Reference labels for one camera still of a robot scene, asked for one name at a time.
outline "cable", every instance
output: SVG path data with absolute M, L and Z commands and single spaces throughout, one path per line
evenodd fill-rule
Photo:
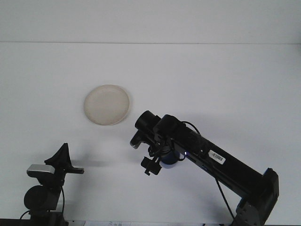
M 20 219 L 19 219 L 19 220 L 22 220 L 22 218 L 24 217 L 24 215 L 25 215 L 26 213 L 29 213 L 29 211 L 30 211 L 30 210 L 28 210 L 28 211 L 26 211 L 24 214 L 22 214 L 22 215 L 20 216 Z
M 194 130 L 201 136 L 201 134 L 200 134 L 199 130 L 197 129 L 197 127 L 195 127 L 192 123 L 190 123 L 190 122 L 188 122 L 188 121 L 182 121 L 182 122 L 191 125 L 191 126 L 194 128 Z M 217 183 L 217 186 L 218 186 L 218 188 L 219 188 L 219 190 L 220 190 L 220 192 L 221 192 L 221 194 L 222 194 L 222 198 L 224 199 L 224 201 L 225 201 L 225 203 L 226 203 L 226 206 L 227 206 L 227 208 L 228 208 L 228 210 L 229 210 L 229 212 L 230 212 L 231 217 L 233 218 L 234 221 L 236 221 L 236 220 L 235 220 L 235 217 L 234 217 L 234 215 L 233 215 L 233 213 L 232 213 L 232 210 L 231 210 L 231 208 L 230 208 L 230 206 L 229 206 L 229 204 L 228 204 L 228 202 L 227 202 L 227 199 L 226 199 L 226 197 L 225 197 L 225 194 L 224 194 L 224 192 L 222 191 L 222 187 L 221 187 L 221 185 L 220 185 L 220 183 L 219 183 L 219 181 L 218 181 L 218 179 L 217 179 L 217 176 L 215 175 L 215 167 L 214 167 L 212 164 L 211 164 L 211 166 L 212 166 L 212 169 L 214 169 L 214 170 L 212 171 L 212 172 L 213 172 L 213 177 L 215 178 L 215 181 L 216 181 L 216 183 Z
M 21 224 L 21 223 L 22 223 L 22 218 L 24 217 L 24 215 L 25 215 L 26 213 L 29 213 L 29 211 L 30 211 L 30 210 L 24 212 L 24 213 L 20 216 L 20 219 L 19 219 L 19 226 L 22 225 L 22 224 Z
M 64 208 L 65 208 L 65 194 L 64 194 L 64 189 L 63 186 L 61 186 L 62 189 L 62 195 L 63 195 L 63 207 L 62 207 L 62 215 L 64 214 Z

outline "camera mount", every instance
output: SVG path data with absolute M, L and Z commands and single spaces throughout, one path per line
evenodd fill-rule
M 67 173 L 84 173 L 83 168 L 72 166 L 67 143 L 53 157 L 45 160 L 45 165 L 33 164 L 28 168 L 28 176 L 37 178 L 41 185 L 32 187 L 25 194 L 24 204 L 31 216 L 26 225 L 68 226 L 63 218 L 63 211 L 54 211 Z

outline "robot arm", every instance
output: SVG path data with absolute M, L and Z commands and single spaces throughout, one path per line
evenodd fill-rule
M 160 161 L 176 163 L 181 153 L 242 197 L 233 226 L 264 225 L 279 195 L 278 175 L 273 169 L 258 173 L 171 115 L 160 118 L 146 111 L 135 127 L 138 131 L 131 146 L 137 149 L 140 143 L 147 143 L 153 157 L 145 157 L 141 163 L 146 174 L 158 174 Z

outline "petri dish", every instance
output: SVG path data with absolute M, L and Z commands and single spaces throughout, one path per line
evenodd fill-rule
M 102 85 L 92 90 L 84 102 L 88 119 L 98 125 L 115 125 L 122 121 L 130 108 L 127 92 L 117 85 Z

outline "white table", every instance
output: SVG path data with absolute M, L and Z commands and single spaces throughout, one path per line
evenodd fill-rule
M 129 141 L 150 110 L 192 122 L 260 173 L 272 167 L 280 197 L 267 224 L 299 224 L 300 61 L 301 45 L 0 43 L 0 217 L 26 210 L 23 197 L 38 184 L 26 169 L 68 142 L 85 174 L 66 176 L 66 219 L 230 222 L 214 179 L 189 160 L 144 174 L 147 146 Z M 103 84 L 132 99 L 114 126 L 83 112 L 86 95 Z M 235 211 L 240 198 L 223 188 Z

